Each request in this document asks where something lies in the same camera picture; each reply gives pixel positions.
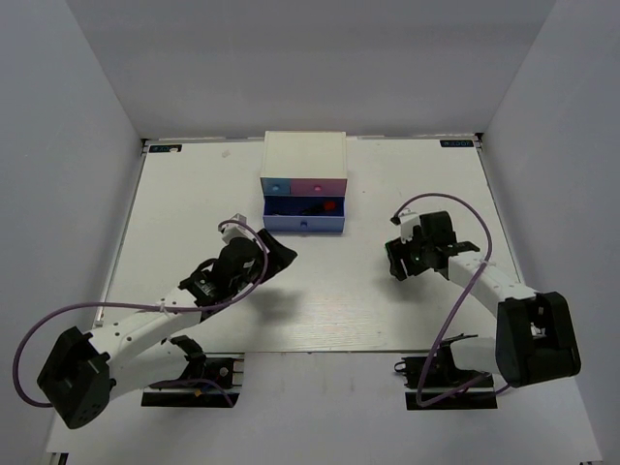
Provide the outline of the wide blue drawer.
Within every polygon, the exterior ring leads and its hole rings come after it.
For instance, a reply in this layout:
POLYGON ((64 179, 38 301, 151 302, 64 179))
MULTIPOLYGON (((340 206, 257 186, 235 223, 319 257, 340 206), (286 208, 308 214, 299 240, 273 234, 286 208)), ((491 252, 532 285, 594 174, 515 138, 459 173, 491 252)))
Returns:
POLYGON ((342 233, 345 226, 344 197, 295 197, 265 196, 263 224, 271 233, 342 233), (302 216, 300 212, 324 201, 335 201, 337 207, 326 216, 302 216), (291 216, 270 216, 269 212, 281 210, 291 216))

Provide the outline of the orange cap highlighter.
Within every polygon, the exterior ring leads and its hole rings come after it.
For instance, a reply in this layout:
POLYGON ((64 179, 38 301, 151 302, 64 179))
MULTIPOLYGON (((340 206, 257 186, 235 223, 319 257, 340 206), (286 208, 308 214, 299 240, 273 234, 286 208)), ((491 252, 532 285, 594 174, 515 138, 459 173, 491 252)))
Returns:
POLYGON ((335 210, 337 204, 335 201, 323 201, 304 208, 300 214, 302 216, 326 216, 329 212, 335 210))

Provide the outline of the small blue drawer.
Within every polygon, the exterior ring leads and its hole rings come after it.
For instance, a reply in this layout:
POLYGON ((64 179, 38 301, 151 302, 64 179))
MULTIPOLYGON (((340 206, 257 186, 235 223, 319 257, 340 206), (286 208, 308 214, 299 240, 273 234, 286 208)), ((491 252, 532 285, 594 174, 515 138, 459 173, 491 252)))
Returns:
POLYGON ((265 196, 289 196, 291 194, 289 178, 262 177, 261 183, 265 196))

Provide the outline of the pink drawer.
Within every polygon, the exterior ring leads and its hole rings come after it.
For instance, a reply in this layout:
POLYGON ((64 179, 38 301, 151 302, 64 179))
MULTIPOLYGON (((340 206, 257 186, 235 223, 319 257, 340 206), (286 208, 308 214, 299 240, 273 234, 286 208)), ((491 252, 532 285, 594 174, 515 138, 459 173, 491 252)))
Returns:
POLYGON ((346 178, 297 178, 290 183, 290 195, 295 197, 344 197, 346 178))

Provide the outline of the white drawer organizer box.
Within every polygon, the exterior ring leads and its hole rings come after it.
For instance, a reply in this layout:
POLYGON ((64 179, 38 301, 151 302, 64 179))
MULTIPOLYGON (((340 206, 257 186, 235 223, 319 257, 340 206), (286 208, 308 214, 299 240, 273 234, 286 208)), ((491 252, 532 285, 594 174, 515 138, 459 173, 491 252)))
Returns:
POLYGON ((344 132, 266 131, 261 177, 279 179, 345 179, 347 140, 344 132))

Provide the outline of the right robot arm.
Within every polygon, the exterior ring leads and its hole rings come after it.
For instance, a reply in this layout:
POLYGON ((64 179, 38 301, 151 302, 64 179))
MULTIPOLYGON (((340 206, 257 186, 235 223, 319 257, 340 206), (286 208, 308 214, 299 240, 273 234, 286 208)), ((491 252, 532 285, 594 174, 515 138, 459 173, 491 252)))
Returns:
POLYGON ((501 376, 511 388, 570 378, 581 359, 567 300, 538 292, 504 273, 470 241, 458 240, 446 211, 392 218, 398 238, 387 242, 390 274, 399 281, 426 271, 442 275, 495 319, 491 338, 441 337, 426 371, 457 387, 473 372, 501 376))

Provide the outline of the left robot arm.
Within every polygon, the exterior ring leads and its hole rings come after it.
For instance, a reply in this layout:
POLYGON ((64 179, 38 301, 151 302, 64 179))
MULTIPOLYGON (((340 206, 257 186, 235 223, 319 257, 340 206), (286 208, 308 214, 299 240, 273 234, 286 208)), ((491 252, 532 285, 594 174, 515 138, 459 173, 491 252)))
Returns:
POLYGON ((267 230, 233 226, 224 241, 218 257, 197 266, 153 310, 88 332, 73 326, 58 337, 37 384, 68 428, 82 428, 111 400, 144 388, 191 389, 233 406, 234 358, 207 356, 185 331, 285 270, 297 253, 267 230))

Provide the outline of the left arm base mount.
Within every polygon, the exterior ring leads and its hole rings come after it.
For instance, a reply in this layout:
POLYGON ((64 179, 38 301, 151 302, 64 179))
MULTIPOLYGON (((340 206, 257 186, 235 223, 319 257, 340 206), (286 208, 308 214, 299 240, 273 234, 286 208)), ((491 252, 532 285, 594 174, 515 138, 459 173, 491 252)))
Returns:
POLYGON ((175 378, 168 376, 142 391, 142 407, 233 408, 241 393, 245 354, 207 354, 175 378))

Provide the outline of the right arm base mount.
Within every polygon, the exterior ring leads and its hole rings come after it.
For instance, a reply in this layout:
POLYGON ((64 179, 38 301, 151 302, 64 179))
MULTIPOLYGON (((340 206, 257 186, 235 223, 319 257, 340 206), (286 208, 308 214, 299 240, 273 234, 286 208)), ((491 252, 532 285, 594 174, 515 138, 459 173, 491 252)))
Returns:
POLYGON ((465 389, 462 385, 476 379, 479 373, 454 369, 447 362, 439 361, 437 356, 434 356, 426 376, 420 399, 428 401, 455 388, 459 388, 459 391, 431 406, 421 407, 417 402, 417 392, 425 359, 426 356, 405 356, 393 366, 394 372, 403 378, 408 411, 466 411, 498 408, 495 386, 490 375, 485 375, 479 383, 465 389))

